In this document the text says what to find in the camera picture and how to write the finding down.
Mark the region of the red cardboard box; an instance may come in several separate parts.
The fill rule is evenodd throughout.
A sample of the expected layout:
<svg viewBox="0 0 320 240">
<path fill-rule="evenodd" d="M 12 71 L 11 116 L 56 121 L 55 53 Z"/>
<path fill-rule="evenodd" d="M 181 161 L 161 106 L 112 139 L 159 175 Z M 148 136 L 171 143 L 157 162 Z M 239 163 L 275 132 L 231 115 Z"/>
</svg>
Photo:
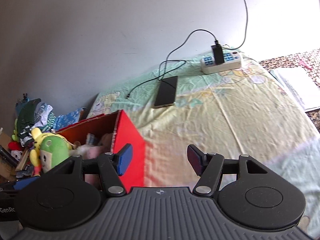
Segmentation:
<svg viewBox="0 0 320 240">
<path fill-rule="evenodd" d="M 84 145 L 88 133 L 95 135 L 97 139 L 106 133 L 112 133 L 110 153 L 118 153 L 123 146 L 131 144 L 133 147 L 132 160 L 120 180 L 126 191 L 130 191 L 132 187 L 144 185 L 145 141 L 124 110 L 82 120 L 59 130 L 57 133 L 73 145 L 77 143 Z"/>
</svg>

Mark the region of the blue white patterned cloth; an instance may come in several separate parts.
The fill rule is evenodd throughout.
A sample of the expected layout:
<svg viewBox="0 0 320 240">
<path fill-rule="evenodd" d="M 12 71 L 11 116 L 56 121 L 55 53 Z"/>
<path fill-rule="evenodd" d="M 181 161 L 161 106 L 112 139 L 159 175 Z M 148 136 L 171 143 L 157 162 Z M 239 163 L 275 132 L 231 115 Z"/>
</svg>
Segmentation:
<svg viewBox="0 0 320 240">
<path fill-rule="evenodd" d="M 85 107 L 81 107 L 65 115 L 59 115 L 54 122 L 53 130 L 59 131 L 69 125 L 77 123 L 82 118 L 85 110 Z"/>
</svg>

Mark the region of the small red white plush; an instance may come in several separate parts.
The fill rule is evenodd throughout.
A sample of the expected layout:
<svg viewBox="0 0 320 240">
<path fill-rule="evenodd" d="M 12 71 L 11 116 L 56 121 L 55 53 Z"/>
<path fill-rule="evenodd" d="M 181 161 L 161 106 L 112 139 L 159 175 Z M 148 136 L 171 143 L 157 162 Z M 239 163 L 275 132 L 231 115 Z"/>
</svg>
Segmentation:
<svg viewBox="0 0 320 240">
<path fill-rule="evenodd" d="M 19 161 L 21 159 L 23 148 L 19 142 L 11 141 L 8 143 L 8 149 L 10 150 L 10 154 Z"/>
</svg>

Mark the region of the open notebook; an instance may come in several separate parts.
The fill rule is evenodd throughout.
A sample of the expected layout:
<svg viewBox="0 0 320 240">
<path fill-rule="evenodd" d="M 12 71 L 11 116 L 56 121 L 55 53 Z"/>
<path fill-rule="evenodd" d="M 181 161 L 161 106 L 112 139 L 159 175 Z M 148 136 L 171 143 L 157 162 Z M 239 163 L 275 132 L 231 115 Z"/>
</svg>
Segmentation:
<svg viewBox="0 0 320 240">
<path fill-rule="evenodd" d="M 305 112 L 319 109 L 319 87 L 302 67 L 276 68 L 270 74 Z"/>
</svg>

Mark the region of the yellow tiger plush toy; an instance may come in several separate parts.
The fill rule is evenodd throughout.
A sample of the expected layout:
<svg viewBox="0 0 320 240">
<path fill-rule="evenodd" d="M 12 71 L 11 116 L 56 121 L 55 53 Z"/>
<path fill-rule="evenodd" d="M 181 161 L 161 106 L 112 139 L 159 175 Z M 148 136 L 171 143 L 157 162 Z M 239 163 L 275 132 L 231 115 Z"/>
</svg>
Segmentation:
<svg viewBox="0 0 320 240">
<path fill-rule="evenodd" d="M 38 127 L 35 127 L 31 131 L 31 136 L 34 139 L 33 149 L 30 151 L 29 158 L 34 166 L 34 176 L 39 176 L 42 170 L 42 164 L 40 159 L 40 146 L 43 141 L 43 133 Z"/>
</svg>

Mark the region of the white power strip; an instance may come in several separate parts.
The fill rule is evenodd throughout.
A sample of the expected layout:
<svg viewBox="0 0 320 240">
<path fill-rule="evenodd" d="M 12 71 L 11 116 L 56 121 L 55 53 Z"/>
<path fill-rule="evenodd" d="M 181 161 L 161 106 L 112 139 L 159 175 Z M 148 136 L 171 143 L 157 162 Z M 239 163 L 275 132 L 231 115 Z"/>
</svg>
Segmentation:
<svg viewBox="0 0 320 240">
<path fill-rule="evenodd" d="M 242 56 L 237 51 L 226 51 L 223 54 L 223 62 L 216 63 L 214 56 L 210 55 L 203 57 L 200 63 L 202 72 L 208 75 L 240 68 Z"/>
</svg>

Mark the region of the green avocado plush toy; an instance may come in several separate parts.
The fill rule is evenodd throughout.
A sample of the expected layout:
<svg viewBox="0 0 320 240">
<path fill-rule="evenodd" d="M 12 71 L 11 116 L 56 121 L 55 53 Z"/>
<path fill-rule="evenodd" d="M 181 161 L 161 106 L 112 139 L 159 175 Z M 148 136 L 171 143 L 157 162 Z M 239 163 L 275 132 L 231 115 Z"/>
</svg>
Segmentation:
<svg viewBox="0 0 320 240">
<path fill-rule="evenodd" d="M 40 144 L 40 159 L 44 173 L 47 173 L 55 166 L 69 157 L 72 149 L 66 138 L 57 134 L 45 136 Z"/>
</svg>

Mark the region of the black smartphone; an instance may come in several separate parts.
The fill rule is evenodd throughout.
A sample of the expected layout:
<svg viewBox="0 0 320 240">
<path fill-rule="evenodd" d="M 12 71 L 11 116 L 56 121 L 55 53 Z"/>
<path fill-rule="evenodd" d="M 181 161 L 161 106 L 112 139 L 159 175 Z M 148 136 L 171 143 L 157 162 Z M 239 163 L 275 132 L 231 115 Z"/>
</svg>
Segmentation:
<svg viewBox="0 0 320 240">
<path fill-rule="evenodd" d="M 154 108 L 168 107 L 175 103 L 178 76 L 172 76 L 160 81 L 158 93 L 153 104 Z"/>
</svg>

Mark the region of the brown patterned bedspread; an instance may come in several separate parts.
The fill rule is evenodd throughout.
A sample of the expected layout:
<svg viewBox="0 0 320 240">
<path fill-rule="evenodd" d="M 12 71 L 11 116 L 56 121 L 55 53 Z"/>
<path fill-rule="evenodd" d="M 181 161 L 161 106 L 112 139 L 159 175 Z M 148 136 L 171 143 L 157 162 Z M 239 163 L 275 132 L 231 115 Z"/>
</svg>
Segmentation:
<svg viewBox="0 0 320 240">
<path fill-rule="evenodd" d="M 319 49 L 303 53 L 280 56 L 259 62 L 267 71 L 283 68 L 302 67 L 319 87 Z"/>
</svg>

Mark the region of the black charger adapter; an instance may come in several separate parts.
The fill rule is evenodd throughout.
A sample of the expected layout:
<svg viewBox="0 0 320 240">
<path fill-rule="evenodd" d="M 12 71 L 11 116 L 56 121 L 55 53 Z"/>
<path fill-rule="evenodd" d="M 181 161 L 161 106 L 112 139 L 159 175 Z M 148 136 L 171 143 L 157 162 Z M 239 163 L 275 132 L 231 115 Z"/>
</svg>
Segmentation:
<svg viewBox="0 0 320 240">
<path fill-rule="evenodd" d="M 218 40 L 215 40 L 215 44 L 211 46 L 213 52 L 213 58 L 216 65 L 223 64 L 225 62 L 223 49 Z"/>
</svg>

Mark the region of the brown bear plush toy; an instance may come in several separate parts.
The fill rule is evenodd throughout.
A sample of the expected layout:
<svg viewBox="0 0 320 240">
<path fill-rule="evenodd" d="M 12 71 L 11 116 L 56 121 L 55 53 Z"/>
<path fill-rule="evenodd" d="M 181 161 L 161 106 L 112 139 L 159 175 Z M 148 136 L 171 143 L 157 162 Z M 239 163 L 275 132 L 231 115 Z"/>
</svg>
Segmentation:
<svg viewBox="0 0 320 240">
<path fill-rule="evenodd" d="M 112 133 L 106 133 L 101 137 L 98 146 L 100 146 L 102 153 L 111 152 L 112 139 Z"/>
</svg>

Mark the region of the pile of folded clothes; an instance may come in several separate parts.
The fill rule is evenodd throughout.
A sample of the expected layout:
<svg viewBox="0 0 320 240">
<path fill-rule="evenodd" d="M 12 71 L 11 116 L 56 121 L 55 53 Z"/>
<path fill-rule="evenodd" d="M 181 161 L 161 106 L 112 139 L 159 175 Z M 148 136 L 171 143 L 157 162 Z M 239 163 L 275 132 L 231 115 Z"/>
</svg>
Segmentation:
<svg viewBox="0 0 320 240">
<path fill-rule="evenodd" d="M 41 132 L 50 131 L 55 123 L 56 116 L 53 107 L 40 98 L 29 99 L 27 93 L 23 94 L 23 99 L 18 100 L 15 106 L 17 118 L 15 120 L 13 141 L 19 142 L 22 147 L 33 143 L 31 131 L 39 128 Z"/>
</svg>

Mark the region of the cartoon print bed sheet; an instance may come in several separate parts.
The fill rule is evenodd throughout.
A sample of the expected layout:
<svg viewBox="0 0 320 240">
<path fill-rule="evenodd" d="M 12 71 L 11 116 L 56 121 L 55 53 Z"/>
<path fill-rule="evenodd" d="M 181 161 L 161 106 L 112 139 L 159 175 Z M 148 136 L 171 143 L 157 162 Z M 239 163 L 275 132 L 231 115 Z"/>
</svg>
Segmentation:
<svg viewBox="0 0 320 240">
<path fill-rule="evenodd" d="M 98 94 L 89 117 L 124 110 L 145 140 L 144 184 L 189 186 L 198 179 L 187 146 L 228 159 L 248 154 L 298 187 L 306 198 L 304 230 L 319 237 L 319 131 L 261 65 L 204 75 L 200 57 L 172 65 L 175 104 L 153 107 L 157 72 Z"/>
</svg>

